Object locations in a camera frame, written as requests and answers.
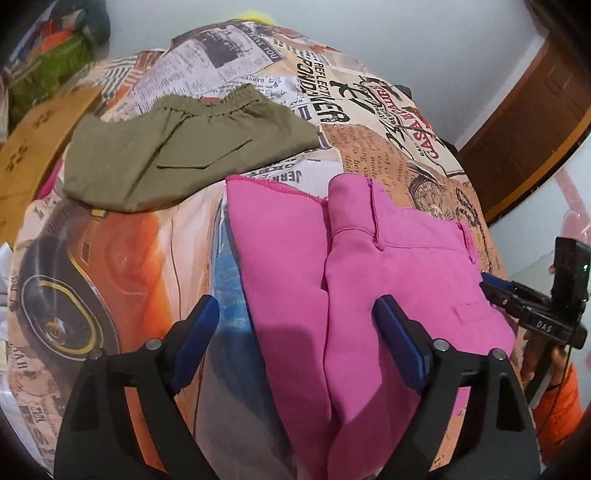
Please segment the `yellow object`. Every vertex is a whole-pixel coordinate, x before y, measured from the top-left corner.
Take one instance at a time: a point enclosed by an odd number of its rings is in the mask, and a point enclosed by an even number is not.
[[[0,244],[12,248],[29,203],[102,87],[82,87],[32,108],[0,150]]]
[[[275,25],[275,21],[269,15],[261,12],[246,12],[238,15],[237,18],[240,20],[266,23],[267,25]]]

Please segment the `back pocket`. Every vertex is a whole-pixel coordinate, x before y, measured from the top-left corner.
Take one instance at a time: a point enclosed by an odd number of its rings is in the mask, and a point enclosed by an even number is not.
[[[191,128],[185,122],[160,149],[158,168],[207,168],[252,142],[248,135],[221,138],[216,131]]]

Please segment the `pink fabric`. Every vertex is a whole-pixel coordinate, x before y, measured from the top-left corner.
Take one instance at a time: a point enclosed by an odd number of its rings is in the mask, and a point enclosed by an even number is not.
[[[53,190],[54,185],[56,184],[57,176],[60,174],[60,168],[63,164],[63,160],[58,160],[53,167],[53,170],[47,177],[47,180],[43,184],[43,186],[39,189],[37,193],[37,200],[42,200],[47,197],[51,191]]]
[[[508,353],[514,333],[482,294],[467,227],[393,204],[375,180],[342,174],[327,200],[228,178],[246,300],[285,430],[313,480],[381,468],[419,401],[372,321],[392,294],[459,350]],[[467,403],[458,395],[454,412]]]

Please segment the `bed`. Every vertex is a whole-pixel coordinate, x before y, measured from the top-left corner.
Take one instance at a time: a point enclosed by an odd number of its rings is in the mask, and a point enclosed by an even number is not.
[[[241,20],[208,25],[173,39],[167,51],[98,62],[72,82],[103,87],[97,114],[106,121],[140,115],[167,93],[215,102],[244,83],[321,129],[320,148],[247,176],[316,196],[325,196],[329,180],[342,172],[376,178],[400,206],[465,222],[483,270],[504,276],[468,178],[409,90],[298,32]],[[53,470],[69,392],[92,348],[129,352],[162,338],[202,294],[212,293],[233,321],[219,328],[178,407],[222,480],[235,477],[225,465],[237,452],[240,466],[259,478],[297,476],[244,305],[222,288],[240,288],[229,266],[235,262],[224,182],[167,210],[124,215],[66,199],[67,149],[61,160],[49,195],[26,211],[11,267],[3,388],[12,407],[3,409],[31,457]],[[132,392],[128,403],[144,457],[159,466]],[[434,466],[449,461],[462,418],[450,422]],[[267,475],[248,470],[256,458],[269,465]]]

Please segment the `white wall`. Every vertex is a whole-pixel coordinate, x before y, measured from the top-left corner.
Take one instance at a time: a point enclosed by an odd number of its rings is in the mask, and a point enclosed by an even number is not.
[[[246,10],[364,62],[413,99],[437,133],[461,147],[525,71],[542,36],[524,0],[106,0],[111,56]]]

